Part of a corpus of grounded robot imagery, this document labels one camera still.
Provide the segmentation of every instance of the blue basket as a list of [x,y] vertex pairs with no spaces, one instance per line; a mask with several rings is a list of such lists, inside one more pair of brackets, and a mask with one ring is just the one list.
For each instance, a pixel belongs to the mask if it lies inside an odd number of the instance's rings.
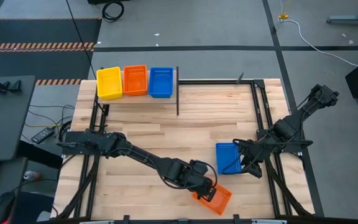
[[151,68],[149,95],[153,98],[170,98],[173,93],[173,68]]
[[[239,157],[238,148],[235,144],[216,143],[216,163],[218,165],[218,174],[222,174],[224,168],[230,165]],[[238,159],[235,164],[227,168],[225,173],[236,173],[241,170],[241,160]]]

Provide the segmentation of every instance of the computer mouse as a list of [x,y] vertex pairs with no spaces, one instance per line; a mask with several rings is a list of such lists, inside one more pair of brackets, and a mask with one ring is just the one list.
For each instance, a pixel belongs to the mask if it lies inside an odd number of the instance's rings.
[[6,192],[0,196],[0,224],[4,223],[9,218],[14,201],[14,192]]

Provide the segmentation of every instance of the yellow cable connector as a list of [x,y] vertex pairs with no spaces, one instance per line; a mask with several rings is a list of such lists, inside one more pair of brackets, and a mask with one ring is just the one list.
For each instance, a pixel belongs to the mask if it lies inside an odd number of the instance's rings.
[[278,16],[278,18],[279,19],[288,19],[288,15],[283,12],[283,13],[281,13],[281,15]]

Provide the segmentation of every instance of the gray floor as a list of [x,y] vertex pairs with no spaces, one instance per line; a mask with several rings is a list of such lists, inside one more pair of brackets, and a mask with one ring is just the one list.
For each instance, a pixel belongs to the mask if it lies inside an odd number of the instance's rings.
[[[301,24],[304,37],[315,45],[358,45],[358,26],[328,25],[328,16],[358,13],[358,0],[283,0],[290,19]],[[75,17],[100,16],[101,6],[85,0],[69,0]],[[268,0],[281,45],[304,46],[296,25],[276,21],[279,0]],[[103,22],[98,47],[145,47],[181,45],[264,45],[272,38],[262,1],[258,0],[132,0],[116,23]],[[64,0],[5,0],[0,18],[69,17]],[[335,51],[358,63],[358,51]],[[314,141],[310,147],[316,182],[327,217],[358,218],[358,106],[351,98],[344,77],[354,67],[317,52],[284,52],[284,60],[297,103],[316,83],[340,92],[339,103],[315,113],[305,122],[305,135]],[[176,51],[94,53],[94,68],[132,64],[180,66],[182,78],[281,78],[275,52],[258,51]],[[32,104],[75,103],[78,86],[38,86]],[[32,108],[54,119],[60,109]],[[27,124],[50,124],[46,119],[28,116]],[[25,128],[31,137],[40,129]],[[46,177],[56,173],[37,164],[29,169]],[[54,186],[27,186],[29,191],[53,192]]]

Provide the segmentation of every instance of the yellow basket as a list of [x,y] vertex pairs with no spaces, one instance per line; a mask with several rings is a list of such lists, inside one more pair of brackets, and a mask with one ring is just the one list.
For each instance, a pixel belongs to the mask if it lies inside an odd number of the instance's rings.
[[96,72],[98,97],[114,100],[122,97],[121,71],[119,67],[100,69]]

